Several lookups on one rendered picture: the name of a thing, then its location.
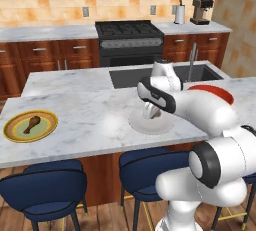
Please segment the beige black coffee machine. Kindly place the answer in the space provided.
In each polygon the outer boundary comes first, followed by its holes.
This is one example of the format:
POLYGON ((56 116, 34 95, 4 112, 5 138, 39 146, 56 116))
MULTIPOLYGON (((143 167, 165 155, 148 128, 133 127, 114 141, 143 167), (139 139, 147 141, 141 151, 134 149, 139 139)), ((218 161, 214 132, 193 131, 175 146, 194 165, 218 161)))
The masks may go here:
POLYGON ((194 13, 190 21, 195 25, 208 25, 210 21, 204 17, 204 14, 213 7, 213 4, 213 0, 193 0, 194 13))

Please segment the dark blue bar stool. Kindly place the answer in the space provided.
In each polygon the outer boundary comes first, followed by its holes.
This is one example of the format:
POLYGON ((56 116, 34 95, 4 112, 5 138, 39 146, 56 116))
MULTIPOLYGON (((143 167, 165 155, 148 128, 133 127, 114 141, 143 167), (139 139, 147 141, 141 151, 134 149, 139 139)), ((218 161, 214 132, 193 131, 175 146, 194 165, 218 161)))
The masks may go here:
POLYGON ((168 170, 187 167, 188 154, 188 151, 157 147, 127 151, 120 155, 120 205, 124 206, 125 191, 135 198, 133 231, 137 231, 140 203, 161 201, 155 188, 157 176, 168 170))
POLYGON ((76 207, 82 202, 87 213, 86 190, 87 176, 78 160, 34 164, 0 180, 0 195, 31 221, 33 231, 39 231, 39 222, 68 215, 75 231, 81 231, 76 207))
MULTIPOLYGON (((251 207, 252 207, 252 204, 253 204, 254 196, 256 194, 256 173, 245 176, 244 181, 247 185, 251 186, 251 190, 250 190, 250 193, 249 193, 249 197, 248 197, 248 201, 247 201, 247 205, 246 205, 246 210, 243 213, 240 213, 240 214, 236 215, 237 217, 239 217, 239 216, 243 217, 243 222, 242 222, 242 227, 241 227, 242 231, 245 231, 245 229, 246 229, 247 221, 249 219, 250 210, 251 210, 251 207)), ((215 228, 217 226, 217 223, 219 221, 228 220, 228 219, 232 219, 232 218, 236 217, 232 213, 229 213, 228 216, 221 217, 220 216, 221 211, 222 211, 222 208, 217 207, 215 217, 214 217, 213 223, 211 225, 211 231, 215 230, 215 228)))

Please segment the brown wooden base cupboards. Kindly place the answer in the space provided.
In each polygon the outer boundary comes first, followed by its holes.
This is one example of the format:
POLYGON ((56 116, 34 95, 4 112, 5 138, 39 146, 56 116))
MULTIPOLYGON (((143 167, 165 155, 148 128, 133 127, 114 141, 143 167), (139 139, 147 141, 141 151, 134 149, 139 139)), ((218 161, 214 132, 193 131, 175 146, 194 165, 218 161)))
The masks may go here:
POLYGON ((165 35, 163 58, 170 62, 186 62, 193 45, 196 45, 198 61, 209 61, 221 68, 229 35, 230 33, 165 35))
POLYGON ((0 101, 20 96, 31 72, 98 66, 97 39, 0 43, 0 101))

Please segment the brown chicken drumstick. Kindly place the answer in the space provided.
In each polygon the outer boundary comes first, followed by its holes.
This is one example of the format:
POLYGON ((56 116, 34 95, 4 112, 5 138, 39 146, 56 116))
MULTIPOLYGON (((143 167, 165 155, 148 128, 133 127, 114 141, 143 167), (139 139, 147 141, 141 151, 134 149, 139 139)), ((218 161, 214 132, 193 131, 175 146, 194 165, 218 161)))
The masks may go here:
POLYGON ((28 127, 24 130, 24 134, 29 134, 30 130, 38 125, 41 121, 41 118, 39 116, 34 116, 29 120, 29 125, 28 127))

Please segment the red bowl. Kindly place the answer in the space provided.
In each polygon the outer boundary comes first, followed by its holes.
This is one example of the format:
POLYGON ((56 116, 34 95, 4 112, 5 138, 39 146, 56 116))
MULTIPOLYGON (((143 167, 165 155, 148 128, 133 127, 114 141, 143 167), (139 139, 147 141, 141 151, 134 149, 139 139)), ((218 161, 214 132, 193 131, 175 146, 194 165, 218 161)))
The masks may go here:
POLYGON ((189 90, 202 90, 202 91, 207 91, 212 94, 215 94, 216 96, 222 98, 225 100, 228 104, 232 105, 234 103, 234 98, 233 96, 226 91, 223 88, 213 86, 213 85, 193 85, 189 87, 189 90))

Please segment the dark kitchen sink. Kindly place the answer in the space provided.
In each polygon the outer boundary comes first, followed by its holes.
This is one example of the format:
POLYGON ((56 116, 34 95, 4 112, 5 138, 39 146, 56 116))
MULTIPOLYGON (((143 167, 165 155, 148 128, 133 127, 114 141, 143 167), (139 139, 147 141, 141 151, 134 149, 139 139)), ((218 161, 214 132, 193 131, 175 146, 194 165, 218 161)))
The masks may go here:
MULTIPOLYGON (((178 77, 187 82, 189 75, 188 66, 174 66, 174 71, 178 77)), ((136 87, 138 82, 146 76, 150 76, 151 68, 131 69, 131 70, 117 70, 110 71, 110 78, 115 89, 136 87)), ((222 77, 213 71, 206 64, 194 65, 192 68, 191 81, 211 81, 221 80, 222 77)))

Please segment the black stove with oven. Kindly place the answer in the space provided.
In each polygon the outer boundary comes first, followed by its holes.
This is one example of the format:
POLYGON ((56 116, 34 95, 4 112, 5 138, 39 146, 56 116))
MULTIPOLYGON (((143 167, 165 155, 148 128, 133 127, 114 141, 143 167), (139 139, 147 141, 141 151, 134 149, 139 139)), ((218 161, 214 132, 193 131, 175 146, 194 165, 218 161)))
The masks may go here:
POLYGON ((150 20, 96 22, 99 66, 153 64, 162 59, 164 33, 150 20))

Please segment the white paper towel roll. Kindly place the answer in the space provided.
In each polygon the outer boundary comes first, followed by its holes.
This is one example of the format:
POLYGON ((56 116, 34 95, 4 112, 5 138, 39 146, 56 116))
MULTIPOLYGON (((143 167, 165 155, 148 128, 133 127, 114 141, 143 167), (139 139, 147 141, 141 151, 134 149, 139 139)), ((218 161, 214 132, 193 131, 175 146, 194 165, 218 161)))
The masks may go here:
POLYGON ((178 25, 185 23, 185 5, 182 3, 182 0, 179 0, 179 4, 176 6, 174 23, 178 25))

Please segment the grey sink tap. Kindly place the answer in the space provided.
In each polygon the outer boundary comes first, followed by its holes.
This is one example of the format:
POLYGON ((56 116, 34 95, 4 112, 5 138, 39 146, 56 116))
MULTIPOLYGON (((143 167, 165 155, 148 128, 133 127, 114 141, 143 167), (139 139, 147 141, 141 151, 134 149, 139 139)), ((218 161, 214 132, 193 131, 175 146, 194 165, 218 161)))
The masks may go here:
POLYGON ((197 57, 198 57, 197 43, 194 43, 190 53, 190 58, 189 58, 190 65, 189 65, 189 72, 188 72, 188 79, 187 79, 188 82, 191 82, 193 65, 194 65, 194 62, 197 61, 197 57))

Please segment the yellow green rimmed plate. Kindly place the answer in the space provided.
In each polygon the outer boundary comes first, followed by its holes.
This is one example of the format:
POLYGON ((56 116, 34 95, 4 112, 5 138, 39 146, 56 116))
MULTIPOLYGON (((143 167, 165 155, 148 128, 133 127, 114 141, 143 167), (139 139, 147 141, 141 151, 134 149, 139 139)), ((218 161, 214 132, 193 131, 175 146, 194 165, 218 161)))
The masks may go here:
POLYGON ((38 141, 50 135, 58 125, 58 117, 51 111, 36 109, 22 112, 6 122, 3 128, 3 135, 10 141, 16 143, 29 143, 38 141), (29 134, 24 134, 24 130, 29 125, 29 120, 39 116, 41 121, 30 130, 29 134))

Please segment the white round plate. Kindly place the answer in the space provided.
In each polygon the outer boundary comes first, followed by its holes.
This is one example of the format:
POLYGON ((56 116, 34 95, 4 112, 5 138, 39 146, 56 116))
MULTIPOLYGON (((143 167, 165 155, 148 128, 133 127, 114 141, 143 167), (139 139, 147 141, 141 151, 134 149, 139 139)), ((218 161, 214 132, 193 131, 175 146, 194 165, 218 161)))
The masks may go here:
POLYGON ((142 109, 132 111, 128 122, 135 131, 147 135, 161 135, 167 133, 174 126, 168 113, 161 111, 153 119, 147 119, 143 116, 142 109))

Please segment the brown wooden island base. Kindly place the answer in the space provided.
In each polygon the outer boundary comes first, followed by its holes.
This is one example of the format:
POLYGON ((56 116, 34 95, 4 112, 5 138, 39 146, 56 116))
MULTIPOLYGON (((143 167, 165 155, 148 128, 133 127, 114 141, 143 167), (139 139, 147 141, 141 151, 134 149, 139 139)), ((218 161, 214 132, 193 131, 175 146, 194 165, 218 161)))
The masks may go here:
POLYGON ((120 200, 121 183, 119 178, 119 157, 123 152, 152 148, 152 145, 99 149, 84 144, 82 156, 78 160, 87 175, 86 204, 98 206, 120 200))

